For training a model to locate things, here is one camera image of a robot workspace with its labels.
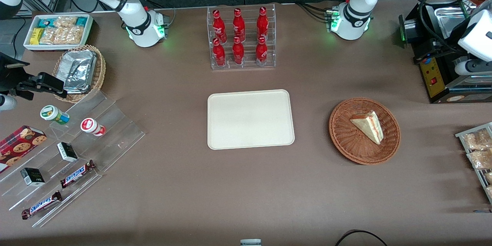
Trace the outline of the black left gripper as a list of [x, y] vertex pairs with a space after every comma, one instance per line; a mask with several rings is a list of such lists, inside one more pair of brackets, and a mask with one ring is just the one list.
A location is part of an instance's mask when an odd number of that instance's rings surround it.
[[467, 56], [467, 50], [458, 45], [458, 41], [461, 38], [448, 38], [445, 39], [444, 43], [436, 38], [432, 38], [432, 42], [423, 42], [418, 45], [418, 56], [413, 57], [413, 63], [415, 65], [419, 64], [429, 64], [433, 58], [438, 59], [441, 57], [446, 57], [448, 55], [462, 57]]

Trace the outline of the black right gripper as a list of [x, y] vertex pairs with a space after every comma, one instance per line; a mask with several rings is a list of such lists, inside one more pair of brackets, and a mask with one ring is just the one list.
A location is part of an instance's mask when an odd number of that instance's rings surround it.
[[0, 92], [8, 94], [15, 88], [15, 96], [32, 101], [35, 92], [55, 94], [65, 99], [67, 91], [64, 90], [64, 81], [46, 73], [40, 72], [36, 78], [29, 78], [24, 67], [30, 63], [14, 59], [8, 55], [0, 54]]

